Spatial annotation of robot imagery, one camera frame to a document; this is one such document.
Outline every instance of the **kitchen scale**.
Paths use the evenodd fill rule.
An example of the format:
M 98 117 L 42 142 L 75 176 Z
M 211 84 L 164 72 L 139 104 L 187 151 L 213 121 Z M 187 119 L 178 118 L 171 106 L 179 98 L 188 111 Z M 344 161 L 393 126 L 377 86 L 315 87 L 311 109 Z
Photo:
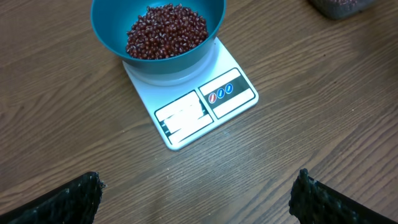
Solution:
M 190 144 L 248 108 L 257 91 L 218 38 L 196 64 L 177 73 L 148 75 L 123 66 L 167 147 Z

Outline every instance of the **scale button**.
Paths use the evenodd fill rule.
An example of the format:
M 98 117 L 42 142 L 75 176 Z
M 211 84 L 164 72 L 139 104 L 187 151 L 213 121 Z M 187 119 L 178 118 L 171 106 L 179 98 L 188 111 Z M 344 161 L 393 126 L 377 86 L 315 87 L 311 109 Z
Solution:
M 222 99 L 224 96 L 225 96 L 225 90 L 224 90 L 223 88 L 220 88 L 220 89 L 217 91 L 217 97 L 218 97 L 219 99 Z
M 232 84 L 227 84 L 226 86 L 225 86 L 225 92 L 226 92 L 226 94 L 230 94 L 230 93 L 232 93 L 232 90 L 234 89 L 234 86 L 232 86 Z
M 210 93 L 210 95 L 209 95 L 209 103 L 215 103 L 216 100 L 217 100 L 216 93 Z

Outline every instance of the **brown wooden surface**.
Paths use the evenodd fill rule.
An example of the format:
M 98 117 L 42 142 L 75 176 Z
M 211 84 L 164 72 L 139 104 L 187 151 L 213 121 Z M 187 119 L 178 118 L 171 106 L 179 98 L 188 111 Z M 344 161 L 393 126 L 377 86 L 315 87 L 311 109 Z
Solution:
M 219 37 L 258 105 L 168 150 L 97 41 L 91 1 L 0 1 L 0 214 L 88 171 L 96 223 L 297 223 L 300 168 L 398 221 L 398 2 L 344 21 L 229 0 Z

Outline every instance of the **teal plastic bowl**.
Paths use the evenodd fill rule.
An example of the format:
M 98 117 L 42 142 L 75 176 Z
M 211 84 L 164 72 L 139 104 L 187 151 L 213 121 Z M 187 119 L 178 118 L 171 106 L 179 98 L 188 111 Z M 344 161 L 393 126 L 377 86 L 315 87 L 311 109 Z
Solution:
M 198 11 L 207 21 L 209 38 L 198 47 L 176 57 L 160 60 L 140 60 L 126 53 L 126 32 L 145 15 L 147 6 L 157 7 L 172 3 L 182 4 Z M 226 0 L 94 0 L 91 7 L 91 24 L 97 38 L 105 47 L 132 65 L 136 70 L 147 74 L 179 72 L 199 61 L 214 45 L 216 34 L 226 11 Z

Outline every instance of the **bowl rim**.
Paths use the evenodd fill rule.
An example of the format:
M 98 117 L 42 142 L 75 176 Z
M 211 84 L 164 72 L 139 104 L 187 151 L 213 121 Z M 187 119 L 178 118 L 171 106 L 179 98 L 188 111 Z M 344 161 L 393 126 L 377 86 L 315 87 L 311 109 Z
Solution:
M 93 28 L 93 30 L 94 30 L 94 33 L 95 33 L 95 36 L 97 36 L 98 40 L 99 40 L 108 50 L 112 51 L 112 52 L 113 52 L 114 54 L 116 54 L 117 56 L 119 56 L 119 57 L 121 57 L 121 58 L 123 58 L 123 59 L 126 59 L 126 60 L 133 60 L 133 61 L 136 61 L 136 62 L 144 62 L 144 63 L 166 62 L 166 61 L 168 61 L 168 60 L 175 60 L 175 59 L 177 59 L 177 58 L 183 57 L 184 55 L 187 55 L 187 54 L 191 53 L 192 50 L 195 50 L 195 49 L 197 49 L 197 48 L 199 48 L 199 47 L 202 47 L 205 43 L 207 43 L 208 41 L 210 41 L 210 39 L 212 39 L 212 37 L 213 37 L 214 35 L 216 35 L 216 33 L 218 32 L 218 30 L 219 30 L 220 27 L 221 27 L 221 24 L 222 24 L 223 21 L 224 21 L 224 17 L 225 17 L 225 14 L 226 14 L 226 0 L 223 0 L 223 2 L 224 2 L 224 9 L 223 9 L 223 14 L 221 15 L 220 21 L 218 21 L 218 24 L 217 24 L 216 28 L 214 29 L 214 31 L 211 33 L 211 35 L 209 35 L 209 37 L 208 37 L 204 42 L 202 42 L 199 46 L 197 46 L 196 48 L 194 48 L 194 49 L 192 49 L 192 50 L 189 50 L 189 51 L 185 52 L 184 54 L 180 54 L 180 55 L 178 55 L 178 56 L 171 57 L 171 58 L 163 58 L 163 59 L 158 59 L 158 60 L 138 59 L 138 58 L 133 58 L 133 57 L 126 57 L 126 56 L 124 56 L 124 55 L 119 54 L 117 51 L 113 50 L 108 44 L 106 44 L 105 41 L 101 38 L 101 36 L 97 33 L 97 30 L 96 30 L 96 28 L 95 28 L 95 26 L 94 26 L 94 22 L 93 22 L 93 9 L 94 9 L 94 5 L 95 5 L 95 3 L 96 3 L 97 1 L 100 1 L 100 0 L 93 0 L 93 3 L 91 4 L 90 20 L 91 20 L 91 26 L 92 26 L 92 28 Z

